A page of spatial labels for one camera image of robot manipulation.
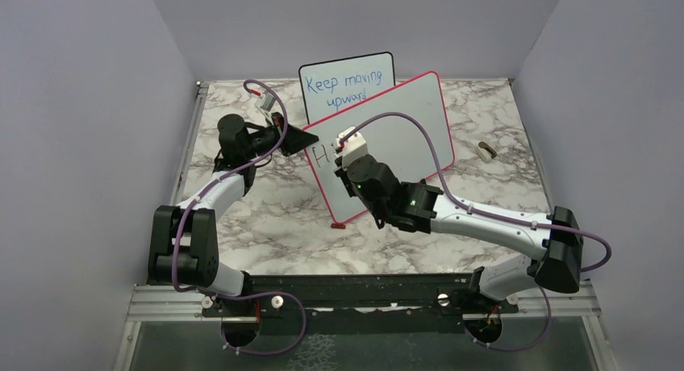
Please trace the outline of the pink framed whiteboard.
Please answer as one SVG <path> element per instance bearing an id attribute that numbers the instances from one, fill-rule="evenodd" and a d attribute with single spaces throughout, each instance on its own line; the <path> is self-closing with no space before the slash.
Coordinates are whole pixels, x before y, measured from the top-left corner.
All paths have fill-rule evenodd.
<path id="1" fill-rule="evenodd" d="M 347 223 L 365 212 L 334 174 L 335 139 L 344 130 L 387 113 L 361 129 L 368 150 L 387 164 L 400 181 L 417 182 L 446 169 L 456 160 L 440 77 L 427 71 L 338 113 L 305 126 L 317 143 L 305 150 L 323 200 L 335 223 Z"/>

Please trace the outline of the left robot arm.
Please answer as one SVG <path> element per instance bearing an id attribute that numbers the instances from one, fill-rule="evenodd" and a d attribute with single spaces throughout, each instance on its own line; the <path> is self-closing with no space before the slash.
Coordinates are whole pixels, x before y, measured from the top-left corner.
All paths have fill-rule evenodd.
<path id="1" fill-rule="evenodd" d="M 283 156 L 297 154 L 319 137 L 291 127 L 278 112 L 265 126 L 240 115 L 225 115 L 217 128 L 219 153 L 210 180 L 185 201 L 159 206 L 154 212 L 148 277 L 179 291 L 223 294 L 224 306 L 234 315 L 243 315 L 252 308 L 254 295 L 245 287 L 246 272 L 221 263 L 217 222 L 252 188 L 259 160 L 276 151 Z"/>

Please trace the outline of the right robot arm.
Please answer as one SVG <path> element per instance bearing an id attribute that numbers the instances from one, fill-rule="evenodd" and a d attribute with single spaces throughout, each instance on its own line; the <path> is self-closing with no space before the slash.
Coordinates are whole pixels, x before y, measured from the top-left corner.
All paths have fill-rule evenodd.
<path id="1" fill-rule="evenodd" d="M 473 272 L 465 291 L 472 310 L 487 311 L 497 301 L 535 286 L 561 294 L 578 292 L 583 238 L 574 232 L 578 223 L 571 210 L 557 206 L 550 215 L 497 207 L 480 210 L 463 199 L 452 201 L 425 181 L 401 182 L 372 156 L 349 166 L 337 158 L 335 166 L 348 194 L 360 199 L 378 228 L 466 236 L 518 253 Z"/>

